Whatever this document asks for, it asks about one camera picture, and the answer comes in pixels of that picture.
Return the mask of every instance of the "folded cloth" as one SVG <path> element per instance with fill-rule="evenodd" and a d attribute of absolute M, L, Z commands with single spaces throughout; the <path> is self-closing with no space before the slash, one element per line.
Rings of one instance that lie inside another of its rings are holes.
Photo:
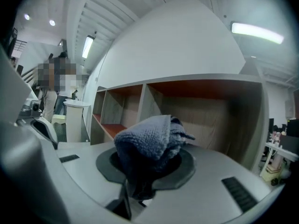
<path fill-rule="evenodd" d="M 137 175 L 164 172 L 169 159 L 179 153 L 186 138 L 195 139 L 185 132 L 178 118 L 159 115 L 121 131 L 114 143 L 125 173 Z"/>

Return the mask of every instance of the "floor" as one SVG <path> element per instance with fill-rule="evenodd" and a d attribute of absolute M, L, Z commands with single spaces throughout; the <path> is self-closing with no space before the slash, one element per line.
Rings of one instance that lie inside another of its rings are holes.
<path fill-rule="evenodd" d="M 57 134 L 58 142 L 66 142 L 66 125 L 55 123 L 53 124 L 53 127 Z M 83 117 L 81 121 L 81 142 L 90 142 Z"/>

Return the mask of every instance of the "ceiling light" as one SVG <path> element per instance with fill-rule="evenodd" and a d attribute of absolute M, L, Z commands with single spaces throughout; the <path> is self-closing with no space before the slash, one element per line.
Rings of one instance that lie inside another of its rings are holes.
<path fill-rule="evenodd" d="M 50 20 L 49 23 L 51 26 L 55 26 L 55 22 L 53 20 Z"/>
<path fill-rule="evenodd" d="M 30 16 L 28 14 L 24 14 L 26 20 L 30 20 Z"/>
<path fill-rule="evenodd" d="M 88 35 L 86 37 L 84 48 L 83 48 L 83 52 L 82 52 L 82 57 L 83 58 L 87 58 L 88 52 L 90 50 L 90 47 L 92 46 L 93 40 L 94 40 L 94 37 L 92 37 L 92 36 Z"/>
<path fill-rule="evenodd" d="M 260 38 L 269 40 L 271 42 L 275 42 L 277 44 L 281 44 L 284 40 L 283 36 L 281 36 L 280 34 L 277 34 L 275 32 L 269 31 L 264 28 L 252 26 L 249 24 L 243 24 L 243 23 L 237 23 L 237 22 L 234 22 L 232 24 L 232 33 L 256 36 L 256 37 L 260 37 Z"/>

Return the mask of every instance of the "white ceiling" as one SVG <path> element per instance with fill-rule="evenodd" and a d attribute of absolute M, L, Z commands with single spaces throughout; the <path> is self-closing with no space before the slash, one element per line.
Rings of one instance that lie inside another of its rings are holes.
<path fill-rule="evenodd" d="M 93 69 L 112 41 L 132 22 L 172 0 L 27 0 L 18 18 L 24 28 L 43 30 L 67 38 L 69 55 Z M 233 34 L 245 59 L 255 62 L 268 81 L 293 87 L 298 83 L 298 52 L 290 29 L 288 10 L 280 0 L 200 0 L 230 29 L 232 21 L 270 29 L 285 37 L 281 45 L 250 36 Z M 23 18 L 29 13 L 32 20 Z M 49 19 L 54 19 L 51 27 Z M 87 35 L 95 36 L 88 58 L 82 59 Z"/>

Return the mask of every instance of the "white pedestal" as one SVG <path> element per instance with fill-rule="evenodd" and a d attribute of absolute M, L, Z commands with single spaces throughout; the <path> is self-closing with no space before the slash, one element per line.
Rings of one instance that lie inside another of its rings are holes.
<path fill-rule="evenodd" d="M 66 108 L 66 141 L 81 142 L 81 121 L 82 111 L 84 107 L 89 106 L 88 103 L 69 99 L 64 101 Z"/>

